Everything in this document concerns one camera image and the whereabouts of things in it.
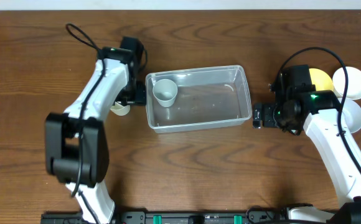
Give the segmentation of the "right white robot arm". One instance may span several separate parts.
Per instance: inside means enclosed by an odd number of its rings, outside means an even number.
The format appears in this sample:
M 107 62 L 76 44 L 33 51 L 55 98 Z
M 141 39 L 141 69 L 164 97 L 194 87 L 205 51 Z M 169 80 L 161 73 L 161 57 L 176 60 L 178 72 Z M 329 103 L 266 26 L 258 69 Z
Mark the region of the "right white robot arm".
M 278 93 L 273 103 L 254 104 L 254 128 L 308 136 L 330 175 L 340 206 L 335 213 L 313 206 L 288 207 L 284 218 L 275 223 L 361 223 L 361 150 L 342 109 L 330 90 Z

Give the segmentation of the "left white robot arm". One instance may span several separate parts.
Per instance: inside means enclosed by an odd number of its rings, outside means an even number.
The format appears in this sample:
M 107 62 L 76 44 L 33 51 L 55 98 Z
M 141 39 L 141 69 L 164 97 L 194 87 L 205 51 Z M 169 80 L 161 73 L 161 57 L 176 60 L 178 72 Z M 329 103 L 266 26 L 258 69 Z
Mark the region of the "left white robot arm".
M 110 163 L 104 122 L 112 106 L 145 105 L 145 86 L 136 79 L 142 45 L 98 50 L 95 71 L 80 96 L 45 120 L 47 173 L 71 191 L 81 210 L 45 213 L 41 223 L 114 223 L 115 203 L 105 176 Z

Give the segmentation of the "grey plastic cup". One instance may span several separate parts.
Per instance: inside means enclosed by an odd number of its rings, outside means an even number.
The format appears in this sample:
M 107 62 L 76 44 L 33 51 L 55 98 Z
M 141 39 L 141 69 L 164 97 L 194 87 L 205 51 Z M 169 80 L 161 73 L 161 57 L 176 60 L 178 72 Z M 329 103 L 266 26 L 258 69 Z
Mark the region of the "grey plastic cup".
M 158 103 L 161 106 L 168 108 L 175 103 L 178 87 L 174 81 L 162 79 L 156 82 L 152 92 Z

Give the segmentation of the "clear plastic container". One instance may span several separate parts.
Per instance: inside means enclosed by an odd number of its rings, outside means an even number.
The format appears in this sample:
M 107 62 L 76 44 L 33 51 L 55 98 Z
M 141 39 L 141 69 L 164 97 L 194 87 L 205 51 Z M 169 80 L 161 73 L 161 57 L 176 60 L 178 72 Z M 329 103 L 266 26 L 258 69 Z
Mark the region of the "clear plastic container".
M 161 80 L 177 86 L 170 107 L 157 100 Z M 148 125 L 159 134 L 238 126 L 252 117 L 248 82 L 240 65 L 150 73 L 146 99 Z

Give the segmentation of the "white plastic cup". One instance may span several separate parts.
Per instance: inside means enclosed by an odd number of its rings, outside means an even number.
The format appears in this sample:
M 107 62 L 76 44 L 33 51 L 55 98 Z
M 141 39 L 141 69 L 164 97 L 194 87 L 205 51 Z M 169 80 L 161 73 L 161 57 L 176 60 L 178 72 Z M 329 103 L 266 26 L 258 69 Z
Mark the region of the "white plastic cup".
M 111 112 L 118 116 L 125 116 L 130 112 L 130 105 L 123 106 L 118 102 L 115 102 L 114 105 L 110 108 Z

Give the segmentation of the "yellow plastic bowl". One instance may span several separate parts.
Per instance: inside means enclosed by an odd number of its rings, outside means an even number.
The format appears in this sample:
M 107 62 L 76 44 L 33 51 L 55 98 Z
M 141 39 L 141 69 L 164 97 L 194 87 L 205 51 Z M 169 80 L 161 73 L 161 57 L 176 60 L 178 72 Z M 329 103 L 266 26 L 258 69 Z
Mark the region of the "yellow plastic bowl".
M 309 73 L 316 91 L 334 90 L 332 79 L 326 72 L 318 68 L 310 68 Z

